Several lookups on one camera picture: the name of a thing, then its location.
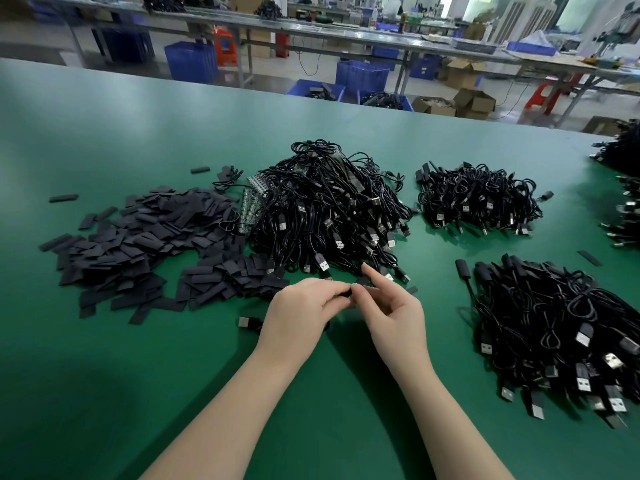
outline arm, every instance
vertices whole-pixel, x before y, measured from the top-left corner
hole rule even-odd
[[[433,370],[420,301],[370,266],[362,270],[376,288],[352,285],[354,300],[411,407],[438,480],[513,480]]]
[[[254,352],[141,479],[241,479],[271,412],[324,325],[349,306],[348,298],[334,298],[348,289],[309,278],[277,293]]]

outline forearm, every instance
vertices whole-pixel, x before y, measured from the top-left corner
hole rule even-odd
[[[242,479],[262,429],[296,371],[272,366],[254,352],[142,479]]]
[[[398,383],[438,480],[513,480],[430,364]]]

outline white plastic bag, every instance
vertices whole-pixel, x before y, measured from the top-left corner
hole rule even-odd
[[[536,30],[520,41],[524,43],[532,43],[534,45],[542,45],[543,47],[553,47],[553,44],[549,42],[547,36],[542,30]]]
[[[382,18],[395,18],[401,6],[402,6],[402,1],[400,0],[387,1],[385,3],[385,7],[382,8]]]

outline floor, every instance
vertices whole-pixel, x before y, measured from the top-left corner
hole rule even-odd
[[[164,23],[167,28],[186,30],[181,22]],[[92,69],[130,73],[146,77],[171,79],[163,47],[180,40],[189,40],[178,35],[151,32],[151,39],[156,52],[156,60],[145,65],[107,64],[104,62],[93,39],[91,30],[86,27],[76,28],[80,46],[86,54],[87,64]],[[293,45],[313,43],[320,47],[322,41],[294,37]],[[0,22],[0,57],[25,59],[49,64],[79,66],[68,28],[64,25],[37,23],[31,20]],[[244,67],[248,67],[246,56]],[[253,57],[255,83],[251,89],[286,93],[298,79],[312,79],[322,82],[334,82],[338,57],[291,52],[286,59]],[[390,72],[387,90],[393,91],[396,85],[398,66]],[[237,74],[234,68],[222,70],[215,84],[237,87]],[[538,83],[519,83],[508,80],[483,78],[479,88],[494,97],[497,108],[489,121],[500,123],[549,126],[571,102],[562,96],[551,116],[545,116],[534,107],[524,110],[524,104],[537,88]],[[410,78],[405,94],[410,100],[419,95],[439,96],[452,99],[457,90],[437,80]],[[355,103],[353,98],[346,97],[345,102]],[[627,95],[603,95],[588,91],[580,103],[565,121],[562,129],[581,131],[592,116],[609,116],[629,119],[637,117],[640,110],[640,98]]]

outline green tabletop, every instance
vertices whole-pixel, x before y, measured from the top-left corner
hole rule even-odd
[[[562,397],[546,399],[544,421],[528,416],[519,397],[498,397],[495,373],[474,352],[470,300],[454,266],[505,252],[551,260],[594,274],[639,307],[640,253],[613,249],[597,227],[622,201],[615,173],[586,157],[601,137],[0,59],[3,478],[137,477],[251,352],[257,336],[239,331],[237,317],[264,316],[267,307],[233,298],[196,312],[153,310],[144,325],[130,326],[132,310],[102,303],[81,321],[80,291],[57,286],[55,256],[37,245],[73,232],[89,212],[123,205],[126,195],[208,185],[229,164],[252,175],[291,156],[294,141],[316,138],[407,175],[400,197],[408,203],[427,160],[445,168],[487,163],[555,192],[530,238],[452,237],[418,216],[396,254],[419,288],[438,375],[516,478],[636,471],[637,406],[625,415],[629,429],[615,431]],[[213,171],[189,173],[204,165]],[[47,202],[68,193],[80,198]],[[196,260],[185,253],[159,268],[167,294]],[[246,477],[432,476],[402,395],[352,312],[324,334],[284,394]]]

